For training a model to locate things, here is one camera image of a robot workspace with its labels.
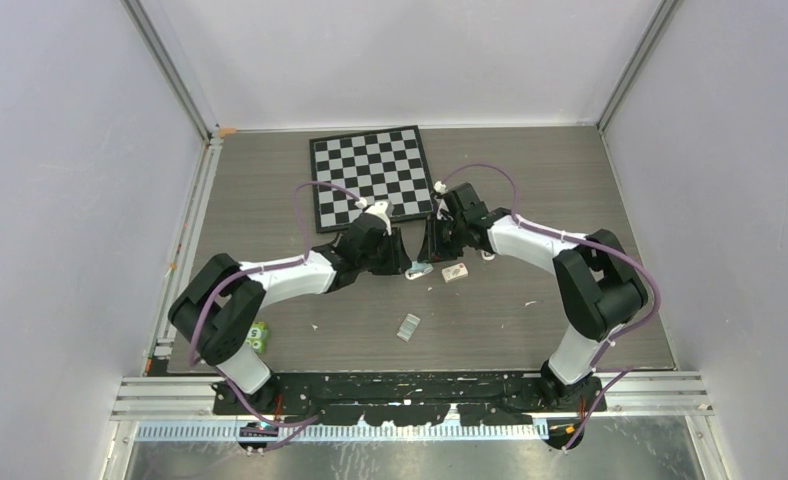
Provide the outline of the white staple box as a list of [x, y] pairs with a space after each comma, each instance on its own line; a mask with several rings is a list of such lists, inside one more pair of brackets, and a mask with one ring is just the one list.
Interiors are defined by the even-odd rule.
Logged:
[[469, 271], [464, 263], [457, 263], [441, 270], [442, 278], [445, 283], [466, 278]]

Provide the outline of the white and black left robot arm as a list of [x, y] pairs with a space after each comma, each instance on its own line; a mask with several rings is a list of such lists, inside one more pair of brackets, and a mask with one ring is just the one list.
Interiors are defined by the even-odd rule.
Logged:
[[270, 262], [213, 256], [174, 300], [169, 322], [189, 342], [197, 360], [223, 374], [250, 412], [268, 412], [277, 398], [270, 368], [248, 343], [260, 310], [305, 295], [352, 285], [360, 274], [397, 276], [411, 260], [402, 233], [362, 213], [334, 240], [308, 254]]

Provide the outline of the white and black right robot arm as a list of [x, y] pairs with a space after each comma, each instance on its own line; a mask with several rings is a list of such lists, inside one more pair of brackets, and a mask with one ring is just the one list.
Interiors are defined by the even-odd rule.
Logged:
[[471, 248], [485, 257], [512, 257], [552, 274], [569, 326], [540, 370], [544, 403], [566, 410], [581, 395], [611, 335], [647, 304], [648, 291], [617, 237], [601, 229], [567, 234], [524, 221], [507, 208], [489, 210], [475, 188], [436, 183], [421, 263], [461, 258]]

